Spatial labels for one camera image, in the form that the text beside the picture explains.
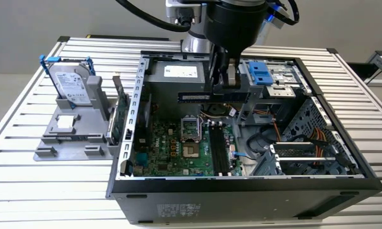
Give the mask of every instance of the wire bundle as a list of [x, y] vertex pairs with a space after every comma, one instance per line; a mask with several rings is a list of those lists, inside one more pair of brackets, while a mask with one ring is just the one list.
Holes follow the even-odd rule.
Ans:
[[[227, 106], [241, 112], [241, 109], [235, 108], [233, 105], [227, 104]], [[269, 115], [270, 111], [254, 110], [254, 113], [259, 115]]]
[[274, 130], [275, 130], [275, 140], [278, 142], [281, 142], [282, 138], [281, 138], [281, 134], [279, 134], [279, 128], [278, 128], [278, 125], [275, 123], [275, 115], [273, 115], [273, 126], [274, 126]]
[[[318, 127], [314, 128], [310, 139], [314, 139], [314, 137], [317, 137], [317, 140], [327, 141], [326, 135]], [[325, 150], [315, 145], [315, 157], [322, 157], [323, 152]]]

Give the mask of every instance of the case label sticker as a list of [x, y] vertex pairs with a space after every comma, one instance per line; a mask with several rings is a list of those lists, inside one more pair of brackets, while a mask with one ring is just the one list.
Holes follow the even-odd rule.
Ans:
[[198, 78], [196, 66], [172, 66], [164, 67], [164, 77]]
[[231, 111], [230, 111], [230, 116], [234, 117], [235, 116], [235, 113], [237, 113], [237, 110], [235, 108], [231, 108]]
[[158, 204], [159, 217], [196, 217], [202, 204]]
[[84, 88], [82, 76], [76, 73], [64, 72], [56, 72], [55, 75], [67, 99], [78, 105], [90, 104], [91, 99]]

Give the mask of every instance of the slotted aluminum surface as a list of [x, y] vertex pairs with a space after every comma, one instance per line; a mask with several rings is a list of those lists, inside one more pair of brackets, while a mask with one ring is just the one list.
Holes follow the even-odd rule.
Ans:
[[[104, 79], [103, 89], [108, 96], [115, 96], [112, 73], [123, 73], [124, 90], [131, 92], [140, 50], [179, 51], [179, 43], [71, 38], [67, 43], [56, 44], [51, 55], [65, 58], [91, 56], [98, 75]], [[302, 58], [364, 156], [382, 179], [382, 104], [364, 87], [341, 57], [326, 49], [267, 46], [251, 47], [245, 54]], [[0, 123], [0, 228], [136, 228], [124, 219], [118, 203], [104, 199], [111, 161], [36, 162], [32, 159], [39, 137], [55, 111], [55, 97], [55, 88], [40, 68]], [[160, 226], [382, 228], [382, 193], [322, 222], [277, 225], [218, 222]]]

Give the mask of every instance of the blue plastic latch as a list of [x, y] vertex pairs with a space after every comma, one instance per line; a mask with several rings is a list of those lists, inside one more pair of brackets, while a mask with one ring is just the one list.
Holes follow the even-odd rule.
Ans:
[[[48, 67], [47, 67], [47, 61], [45, 61], [45, 55], [44, 55], [44, 54], [40, 56], [40, 65], [43, 66], [43, 69], [44, 69], [47, 75], [49, 76], [49, 79], [51, 79], [51, 81], [52, 81], [52, 83], [53, 83], [53, 85], [55, 85], [52, 76], [51, 76], [51, 74], [49, 74], [49, 69], [48, 69]], [[59, 97], [61, 97], [61, 93], [59, 92], [59, 89], [57, 89], [56, 86], [55, 86], [55, 89], [56, 89], [56, 92], [57, 92]]]
[[273, 76], [269, 73], [266, 63], [249, 62], [249, 71], [254, 77], [255, 85], [271, 85]]
[[91, 57], [87, 57], [87, 62], [90, 64], [91, 75], [96, 75], [95, 68], [94, 68], [94, 61], [92, 61]]
[[61, 61], [61, 58], [59, 56], [51, 56], [47, 59], [48, 63], [55, 63], [55, 62], [60, 62], [60, 61]]

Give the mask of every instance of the hard drive label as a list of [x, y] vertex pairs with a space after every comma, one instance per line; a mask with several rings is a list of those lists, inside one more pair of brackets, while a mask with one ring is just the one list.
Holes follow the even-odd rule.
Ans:
[[76, 73], [64, 72], [56, 72], [55, 75], [67, 99], [76, 105], [91, 104], [91, 99], [82, 81], [82, 76]]

